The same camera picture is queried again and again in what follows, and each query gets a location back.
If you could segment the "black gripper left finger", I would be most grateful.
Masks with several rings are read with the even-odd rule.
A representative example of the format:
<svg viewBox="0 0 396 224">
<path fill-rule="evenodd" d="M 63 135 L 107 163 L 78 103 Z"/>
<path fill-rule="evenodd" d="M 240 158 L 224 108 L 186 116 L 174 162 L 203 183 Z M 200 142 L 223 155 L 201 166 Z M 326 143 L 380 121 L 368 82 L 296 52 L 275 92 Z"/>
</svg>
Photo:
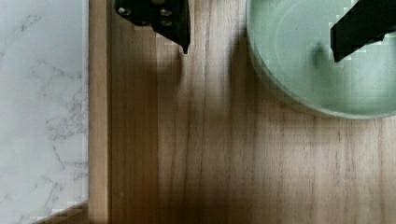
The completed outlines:
<svg viewBox="0 0 396 224">
<path fill-rule="evenodd" d="M 114 0 L 115 11 L 133 25 L 150 27 L 187 54 L 191 44 L 189 0 Z"/>
</svg>

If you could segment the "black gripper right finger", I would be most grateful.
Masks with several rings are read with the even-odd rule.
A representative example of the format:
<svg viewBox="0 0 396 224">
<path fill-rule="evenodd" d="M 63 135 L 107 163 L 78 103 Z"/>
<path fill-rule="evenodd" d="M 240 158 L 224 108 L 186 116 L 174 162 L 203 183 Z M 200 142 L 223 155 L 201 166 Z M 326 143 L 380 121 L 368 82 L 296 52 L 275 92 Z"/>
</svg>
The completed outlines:
<svg viewBox="0 0 396 224">
<path fill-rule="evenodd" d="M 358 0 L 330 30 L 334 61 L 382 41 L 396 25 L 396 0 Z"/>
</svg>

